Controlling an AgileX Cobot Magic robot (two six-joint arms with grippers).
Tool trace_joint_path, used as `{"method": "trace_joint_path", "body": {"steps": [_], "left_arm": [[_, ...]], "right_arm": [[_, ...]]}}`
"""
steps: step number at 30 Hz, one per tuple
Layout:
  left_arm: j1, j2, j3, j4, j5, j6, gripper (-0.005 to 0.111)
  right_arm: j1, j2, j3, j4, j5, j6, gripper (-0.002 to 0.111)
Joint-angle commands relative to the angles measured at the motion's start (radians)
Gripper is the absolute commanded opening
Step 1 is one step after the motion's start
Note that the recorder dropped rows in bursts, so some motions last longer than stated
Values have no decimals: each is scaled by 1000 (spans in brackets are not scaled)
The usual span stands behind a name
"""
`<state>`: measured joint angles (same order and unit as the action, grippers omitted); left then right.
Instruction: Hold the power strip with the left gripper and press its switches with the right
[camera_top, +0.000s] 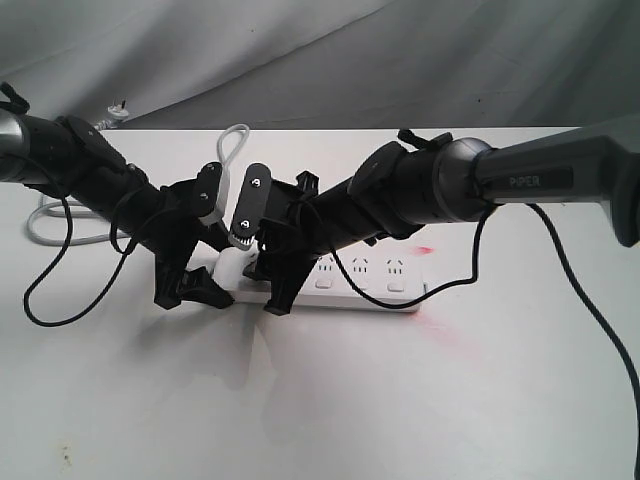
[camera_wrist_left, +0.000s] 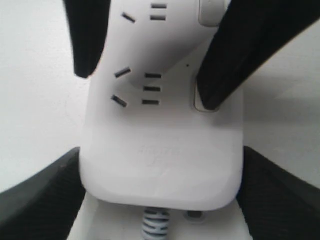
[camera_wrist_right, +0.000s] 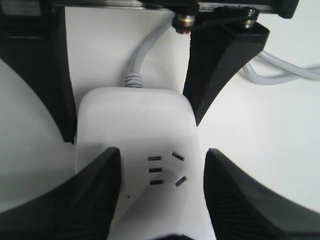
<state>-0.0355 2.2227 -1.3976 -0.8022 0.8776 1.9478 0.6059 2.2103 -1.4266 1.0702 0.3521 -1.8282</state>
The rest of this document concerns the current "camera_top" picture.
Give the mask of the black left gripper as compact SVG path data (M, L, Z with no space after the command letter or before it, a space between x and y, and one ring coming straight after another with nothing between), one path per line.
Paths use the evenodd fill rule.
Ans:
M183 301L214 308L228 308L234 303L231 294L212 279L205 267L187 269L198 243L214 250L232 246L223 220L204 225L199 218L198 175L163 189L169 200L167 213L154 228L154 238L161 242L161 249L155 253L154 302L162 308L175 308Z

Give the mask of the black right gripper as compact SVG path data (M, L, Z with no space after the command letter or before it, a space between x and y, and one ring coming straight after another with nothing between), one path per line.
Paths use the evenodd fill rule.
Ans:
M269 170L257 175L257 188L264 197L257 241L259 252L250 257L243 275L271 283L271 296L264 310L288 315L300 290L314 269L318 254L311 252L310 227L303 219L305 204L318 195L319 178L303 171L296 183L272 178Z

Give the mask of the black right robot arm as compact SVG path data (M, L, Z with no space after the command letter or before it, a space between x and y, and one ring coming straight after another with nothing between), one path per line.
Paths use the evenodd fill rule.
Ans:
M317 259L335 250L404 240L429 224L483 221L509 203L587 202L602 206L621 245L637 244L637 115L505 148L402 130L327 191L311 173L287 184L255 163L246 171L230 238L241 247L258 244L251 277L270 283L266 308L285 315Z

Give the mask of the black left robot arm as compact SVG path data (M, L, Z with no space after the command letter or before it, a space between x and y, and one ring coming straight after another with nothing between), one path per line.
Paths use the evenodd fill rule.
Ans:
M74 116L45 120L29 115L29 103L2 83L1 179L50 197L72 197L130 242L129 255L143 246L155 256L155 303L171 309L184 301L218 309L233 303L207 269L187 264L198 243L217 251L229 247L223 223L229 172L207 163L193 179L153 186L144 171L124 157L90 123Z

